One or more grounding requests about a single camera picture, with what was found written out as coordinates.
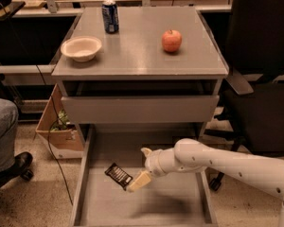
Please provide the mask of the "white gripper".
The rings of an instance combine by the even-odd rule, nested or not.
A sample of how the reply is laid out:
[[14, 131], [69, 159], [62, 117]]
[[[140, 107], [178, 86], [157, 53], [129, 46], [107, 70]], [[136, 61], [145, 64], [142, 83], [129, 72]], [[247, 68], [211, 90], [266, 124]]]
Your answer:
[[129, 192], [134, 192], [150, 183], [151, 176], [161, 177], [164, 175], [159, 164], [160, 150], [152, 151], [150, 148], [142, 148], [141, 152], [146, 157], [145, 168], [149, 172], [147, 170], [140, 171], [128, 185], [127, 190]]

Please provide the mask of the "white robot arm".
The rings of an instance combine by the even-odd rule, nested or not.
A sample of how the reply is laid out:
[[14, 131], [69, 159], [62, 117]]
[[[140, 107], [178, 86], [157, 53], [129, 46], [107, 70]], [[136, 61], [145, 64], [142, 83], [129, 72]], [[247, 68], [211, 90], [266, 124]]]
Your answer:
[[134, 192], [171, 172], [198, 172], [208, 167], [282, 199], [278, 227], [284, 227], [284, 160], [211, 148], [184, 138], [168, 149], [142, 148], [145, 169], [129, 184]]

